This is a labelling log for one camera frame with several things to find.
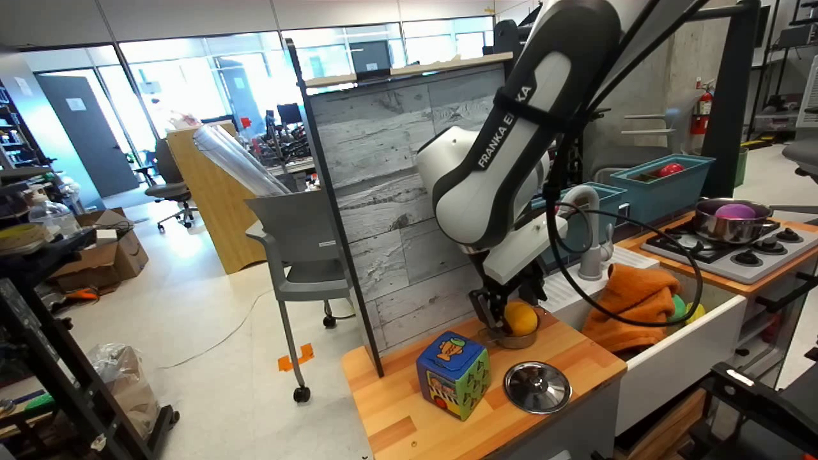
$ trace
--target fire extinguisher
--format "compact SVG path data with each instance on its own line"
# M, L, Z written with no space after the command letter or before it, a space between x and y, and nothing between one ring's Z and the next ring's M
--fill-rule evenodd
M707 126L709 126L709 113L713 113L713 87L694 82L694 89L700 89L694 100L694 109L690 116L690 151L700 153L706 145Z

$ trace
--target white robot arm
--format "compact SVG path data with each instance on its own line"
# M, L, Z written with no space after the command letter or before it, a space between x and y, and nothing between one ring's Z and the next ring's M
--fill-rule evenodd
M546 215L529 206L538 186L536 168L545 168L552 201L564 186L564 158L546 153L580 135L602 84L619 82L612 76L610 84L610 68L631 68L619 68L616 58L639 50L631 38L651 12L668 12L672 20L660 22L668 31L700 4L702 0L550 0L482 128L446 128L418 149L417 165L435 218L482 277L482 289L470 298L484 324L504 328L501 308L515 289L542 296L533 261L550 246L550 233Z

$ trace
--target blue bin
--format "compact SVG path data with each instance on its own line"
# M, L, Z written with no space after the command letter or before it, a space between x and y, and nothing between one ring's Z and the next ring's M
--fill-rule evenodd
M605 215L597 215L597 237L601 237L597 242L605 242L610 237L610 231L616 228L616 218L610 218L610 215L619 215L619 206L626 204L626 188L601 183L601 182L588 182L588 186L593 186L597 192L597 206L601 206L601 213L605 213ZM589 246L589 228L588 228L585 215L566 218L564 246L571 251ZM561 252L564 262L571 262L580 257L580 252L570 252L564 248L560 248L560 252ZM550 269L556 265L552 248L546 248L542 252L542 262Z
M665 163L681 163L681 170L675 177L653 174ZM635 222L656 222L672 215L686 213L700 199L700 188L707 179L713 158L706 155L684 155L672 153L661 155L626 170L610 174L608 183L621 186L629 192L631 218Z

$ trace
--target wheel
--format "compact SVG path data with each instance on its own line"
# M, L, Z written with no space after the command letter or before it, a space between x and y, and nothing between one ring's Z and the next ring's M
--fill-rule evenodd
M293 398L295 404L308 402L308 386L299 386L295 392L290 392L290 398Z

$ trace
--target colorful cube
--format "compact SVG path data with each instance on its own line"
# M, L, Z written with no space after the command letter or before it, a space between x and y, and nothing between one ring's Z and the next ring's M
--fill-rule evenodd
M417 377L423 398L456 418L468 418L487 392L487 369L484 348L455 333L438 334L417 358Z

